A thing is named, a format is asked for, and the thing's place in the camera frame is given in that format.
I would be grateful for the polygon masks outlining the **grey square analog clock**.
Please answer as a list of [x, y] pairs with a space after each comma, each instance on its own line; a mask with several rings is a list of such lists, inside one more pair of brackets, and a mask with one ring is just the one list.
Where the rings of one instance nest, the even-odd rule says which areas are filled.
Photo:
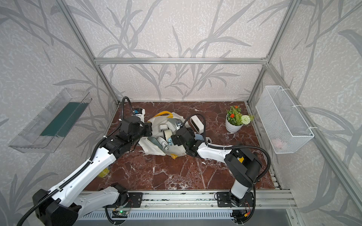
[[176, 119], [176, 118], [168, 118], [166, 124], [168, 126], [168, 129], [172, 131], [172, 133], [176, 132], [176, 126], [175, 126], [175, 121], [176, 120], [180, 120], [180, 119]]

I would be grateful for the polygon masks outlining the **white digital clock dark screen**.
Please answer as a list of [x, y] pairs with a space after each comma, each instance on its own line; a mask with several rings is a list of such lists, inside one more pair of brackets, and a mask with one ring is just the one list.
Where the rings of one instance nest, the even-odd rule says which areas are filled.
[[190, 122], [198, 134], [204, 133], [205, 126], [204, 126], [203, 122], [198, 118], [197, 115], [192, 116], [190, 119]]

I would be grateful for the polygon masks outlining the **light blue face alarm clock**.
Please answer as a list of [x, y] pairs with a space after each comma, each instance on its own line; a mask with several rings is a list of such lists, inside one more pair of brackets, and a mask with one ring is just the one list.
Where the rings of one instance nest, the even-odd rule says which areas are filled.
[[195, 139], [201, 140], [202, 142], [207, 143], [207, 144], [212, 143], [212, 140], [210, 137], [204, 137], [203, 135], [197, 134], [197, 133], [195, 133]]

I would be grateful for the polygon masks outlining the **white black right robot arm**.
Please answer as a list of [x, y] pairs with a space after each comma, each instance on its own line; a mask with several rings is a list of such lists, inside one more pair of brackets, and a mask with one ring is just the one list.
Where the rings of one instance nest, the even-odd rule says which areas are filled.
[[196, 139], [194, 131], [186, 127], [177, 130], [170, 139], [174, 145], [183, 146], [187, 155], [226, 164], [235, 178], [230, 196], [237, 201], [243, 199], [258, 180], [262, 162], [246, 146], [212, 145], [205, 139]]

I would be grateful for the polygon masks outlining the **white canvas bag yellow handles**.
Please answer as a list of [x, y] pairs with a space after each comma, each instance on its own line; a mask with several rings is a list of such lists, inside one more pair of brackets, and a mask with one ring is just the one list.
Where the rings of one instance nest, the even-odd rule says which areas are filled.
[[168, 155], [173, 159], [186, 155], [185, 148], [182, 145], [175, 145], [171, 139], [185, 122], [183, 116], [163, 111], [148, 122], [152, 123], [152, 134], [139, 140], [139, 145], [146, 155]]

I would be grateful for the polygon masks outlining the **white twin bell alarm clock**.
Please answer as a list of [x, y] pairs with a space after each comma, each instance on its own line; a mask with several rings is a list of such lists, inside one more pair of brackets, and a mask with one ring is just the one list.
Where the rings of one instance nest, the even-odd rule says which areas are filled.
[[168, 147], [168, 142], [166, 142], [166, 140], [164, 139], [164, 138], [162, 138], [162, 137], [158, 137], [157, 138], [157, 141], [159, 142], [159, 144], [160, 144], [160, 149], [161, 150], [168, 150], [169, 149], [169, 147]]

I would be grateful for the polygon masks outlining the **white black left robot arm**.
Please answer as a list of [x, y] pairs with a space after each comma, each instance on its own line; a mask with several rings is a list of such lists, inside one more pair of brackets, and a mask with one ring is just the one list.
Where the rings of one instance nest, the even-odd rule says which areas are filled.
[[71, 226], [78, 219], [101, 207], [123, 206], [128, 203], [127, 189], [119, 184], [109, 186], [91, 195], [81, 192], [108, 166], [129, 152], [142, 137], [152, 135], [152, 124], [137, 116], [121, 121], [114, 133], [104, 137], [89, 159], [67, 178], [49, 190], [40, 189], [33, 195], [30, 210], [46, 226]]

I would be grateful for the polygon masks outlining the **blue twin bell alarm clock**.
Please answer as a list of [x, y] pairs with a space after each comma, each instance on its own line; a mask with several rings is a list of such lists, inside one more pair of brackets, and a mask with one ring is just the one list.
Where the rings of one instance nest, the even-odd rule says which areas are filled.
[[173, 135], [172, 131], [171, 130], [165, 130], [165, 131], [163, 131], [163, 133], [164, 133], [164, 137], [165, 137], [166, 142], [168, 142], [168, 145], [173, 146], [173, 140], [171, 138], [171, 136]]

